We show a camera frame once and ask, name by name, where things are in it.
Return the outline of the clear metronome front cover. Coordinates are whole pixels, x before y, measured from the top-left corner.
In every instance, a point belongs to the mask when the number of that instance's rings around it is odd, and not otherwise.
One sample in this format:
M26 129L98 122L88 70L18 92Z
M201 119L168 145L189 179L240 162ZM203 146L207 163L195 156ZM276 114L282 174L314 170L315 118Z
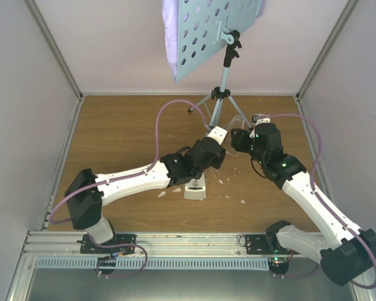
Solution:
M245 129L245 126L246 124L241 115L235 115L231 119L230 122L222 126L222 128L227 131L227 136L223 142L223 148L225 148L226 154L232 157L237 157L239 155L239 152L234 150L234 148L231 145L231 141L232 141L231 130L232 129Z

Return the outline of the white metronome body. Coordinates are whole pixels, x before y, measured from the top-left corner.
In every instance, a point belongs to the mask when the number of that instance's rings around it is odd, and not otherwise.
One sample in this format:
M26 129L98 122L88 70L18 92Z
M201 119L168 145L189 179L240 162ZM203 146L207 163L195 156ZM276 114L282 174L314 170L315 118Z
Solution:
M184 184L184 199L204 200L206 199L206 179L204 174L199 179L192 179Z

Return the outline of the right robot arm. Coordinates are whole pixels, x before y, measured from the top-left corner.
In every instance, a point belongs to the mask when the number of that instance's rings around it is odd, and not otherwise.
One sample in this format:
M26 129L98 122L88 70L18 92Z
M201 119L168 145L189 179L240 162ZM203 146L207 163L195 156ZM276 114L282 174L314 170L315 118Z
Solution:
M232 129L231 145L250 155L266 179L292 198L320 230L319 235L299 230L287 221L266 229L265 247L273 254L290 249L317 263L336 285L343 286L374 268L376 287L376 232L363 230L317 187L312 175L295 157L286 154L275 124L260 123L253 130Z

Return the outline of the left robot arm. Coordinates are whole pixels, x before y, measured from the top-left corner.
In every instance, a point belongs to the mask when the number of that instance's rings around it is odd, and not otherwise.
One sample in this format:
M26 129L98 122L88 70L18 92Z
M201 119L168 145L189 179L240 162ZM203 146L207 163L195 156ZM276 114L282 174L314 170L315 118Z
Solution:
M65 191L74 230L84 230L102 253L117 245L115 231L102 208L120 198L154 189L165 189L200 179L209 167L219 169L225 158L222 137L204 137L192 147L183 147L161 157L153 168L132 169L114 175L80 171Z

